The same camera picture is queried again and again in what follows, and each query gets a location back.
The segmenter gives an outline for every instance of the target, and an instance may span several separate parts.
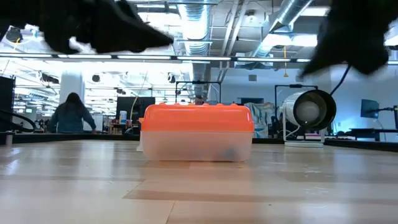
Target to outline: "clear plastic bin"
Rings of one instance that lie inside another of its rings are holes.
[[[238,105],[151,105],[140,119],[140,149],[150,160],[245,161],[254,124]]]
[[[251,144],[248,132],[141,132],[141,147],[150,160],[245,161]]]

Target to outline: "long dark hair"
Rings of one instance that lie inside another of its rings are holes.
[[[81,102],[80,97],[79,95],[77,95],[77,93],[70,93],[64,104],[66,108],[71,108],[71,105],[73,105],[75,106],[75,108],[79,110],[85,107],[84,104]]]

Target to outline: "person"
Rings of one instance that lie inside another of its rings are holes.
[[[201,97],[201,96],[196,96],[195,97],[195,105],[202,105],[204,103],[205,102],[203,101],[203,97]]]
[[[54,133],[58,125],[58,133],[83,133],[82,119],[91,126],[94,134],[96,125],[93,117],[81,102],[79,95],[71,93],[68,95],[66,102],[59,105],[55,110],[49,122],[48,132]]]

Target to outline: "orange lid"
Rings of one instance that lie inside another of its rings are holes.
[[[140,119],[142,131],[254,131],[245,106],[150,105]]]

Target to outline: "blue jacket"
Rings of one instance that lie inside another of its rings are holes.
[[[82,120],[85,120],[92,129],[96,128],[93,117],[84,105],[79,108],[71,103],[63,103],[52,115],[48,131],[54,133],[58,124],[58,133],[82,133],[84,131]]]

